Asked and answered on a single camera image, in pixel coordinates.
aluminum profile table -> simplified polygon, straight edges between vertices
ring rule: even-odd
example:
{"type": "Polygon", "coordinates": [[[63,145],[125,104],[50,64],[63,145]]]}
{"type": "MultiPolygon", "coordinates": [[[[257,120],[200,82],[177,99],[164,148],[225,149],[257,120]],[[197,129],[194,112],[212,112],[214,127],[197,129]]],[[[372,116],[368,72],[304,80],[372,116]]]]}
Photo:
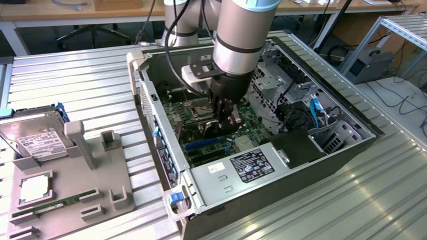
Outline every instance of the aluminum profile table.
{"type": "MultiPolygon", "coordinates": [[[[427,155],[362,93],[293,36],[274,33],[332,87],[385,132],[384,138],[336,174],[262,208],[202,239],[422,239],[427,236],[427,155]]],[[[136,46],[17,57],[9,107],[59,99],[85,137],[105,129],[122,136],[136,201],[133,212],[63,239],[180,239],[161,203],[161,187],[130,105],[125,53],[136,46]]],[[[7,220],[10,149],[0,152],[0,234],[7,220]]]]}
{"type": "MultiPolygon", "coordinates": [[[[380,26],[384,26],[389,31],[402,37],[406,41],[409,41],[413,45],[416,45],[422,53],[417,56],[412,64],[405,69],[402,75],[408,72],[408,70],[413,67],[413,65],[418,62],[418,60],[424,57],[427,51],[427,15],[425,13],[416,15],[402,15],[402,16],[380,16],[369,29],[366,35],[364,36],[361,43],[349,57],[344,60],[340,66],[340,72],[342,75],[346,74],[349,68],[352,67],[360,52],[365,49],[372,37],[376,35],[380,26]]],[[[385,37],[377,47],[381,47],[389,38],[385,37]]]]}

hard drive label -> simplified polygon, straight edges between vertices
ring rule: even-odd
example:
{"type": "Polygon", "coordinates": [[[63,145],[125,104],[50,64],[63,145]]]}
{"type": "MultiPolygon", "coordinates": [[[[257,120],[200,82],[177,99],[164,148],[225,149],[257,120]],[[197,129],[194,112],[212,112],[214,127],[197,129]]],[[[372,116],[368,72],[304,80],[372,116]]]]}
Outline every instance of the hard drive label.
{"type": "Polygon", "coordinates": [[[34,158],[65,152],[65,146],[55,131],[18,137],[15,140],[34,158]]]}
{"type": "Polygon", "coordinates": [[[254,149],[229,160],[245,184],[274,171],[260,149],[254,149]]]}

green circuit board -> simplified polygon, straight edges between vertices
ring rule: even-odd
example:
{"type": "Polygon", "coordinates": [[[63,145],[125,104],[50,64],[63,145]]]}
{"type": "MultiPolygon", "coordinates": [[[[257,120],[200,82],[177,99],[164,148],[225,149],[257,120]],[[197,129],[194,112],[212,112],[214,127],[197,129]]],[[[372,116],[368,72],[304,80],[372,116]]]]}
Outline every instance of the green circuit board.
{"type": "Polygon", "coordinates": [[[164,110],[178,139],[180,147],[190,167],[197,167],[217,159],[230,156],[241,151],[242,146],[236,145],[236,139],[246,136],[250,144],[256,147],[261,140],[272,134],[261,123],[249,106],[240,106],[238,115],[242,120],[238,130],[201,147],[186,150],[185,145],[202,140],[198,131],[200,125],[213,120],[212,109],[206,98],[196,98],[182,102],[164,103],[164,110]]]}

blue ram slot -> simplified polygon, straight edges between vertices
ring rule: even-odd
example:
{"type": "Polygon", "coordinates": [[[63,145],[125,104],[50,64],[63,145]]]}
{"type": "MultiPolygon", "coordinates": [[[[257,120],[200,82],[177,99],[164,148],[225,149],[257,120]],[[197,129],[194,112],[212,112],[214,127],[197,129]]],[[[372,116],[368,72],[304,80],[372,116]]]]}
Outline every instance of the blue ram slot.
{"type": "Polygon", "coordinates": [[[190,150],[190,149],[201,148],[205,145],[217,143],[218,141],[221,141],[221,139],[222,139],[222,137],[218,136],[218,137],[213,137],[209,139],[193,141],[193,142],[185,144],[184,149],[190,150]]]}

wooden table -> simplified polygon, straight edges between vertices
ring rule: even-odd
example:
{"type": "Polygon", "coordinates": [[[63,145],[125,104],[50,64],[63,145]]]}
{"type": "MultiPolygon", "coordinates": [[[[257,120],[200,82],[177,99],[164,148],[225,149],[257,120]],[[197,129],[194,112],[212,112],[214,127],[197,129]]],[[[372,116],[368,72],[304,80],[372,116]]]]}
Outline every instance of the wooden table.
{"type": "MultiPolygon", "coordinates": [[[[152,1],[141,1],[141,8],[107,11],[94,11],[90,4],[81,6],[82,10],[77,11],[54,5],[51,0],[26,0],[25,4],[5,4],[2,10],[0,11],[0,17],[2,19],[2,21],[0,21],[0,30],[2,31],[14,54],[17,56],[25,56],[29,54],[29,52],[18,32],[15,31],[17,28],[144,22],[146,20],[152,1]]],[[[328,29],[332,26],[332,22],[336,19],[337,13],[344,5],[344,1],[345,0],[341,0],[340,3],[330,4],[326,8],[325,13],[330,14],[330,17],[325,23],[314,46],[318,45],[328,29]]],[[[62,2],[75,3],[75,0],[62,0],[62,2]]],[[[404,4],[406,10],[402,14],[408,14],[413,7],[418,5],[414,0],[404,0],[404,4]]],[[[285,16],[321,14],[324,9],[325,5],[320,5],[317,3],[305,4],[302,2],[298,5],[290,0],[282,0],[277,7],[276,15],[285,16]]],[[[388,12],[394,10],[396,7],[393,5],[372,6],[362,0],[352,0],[352,4],[345,12],[388,12]]],[[[149,20],[164,20],[162,0],[156,0],[156,5],[149,20]]]]}

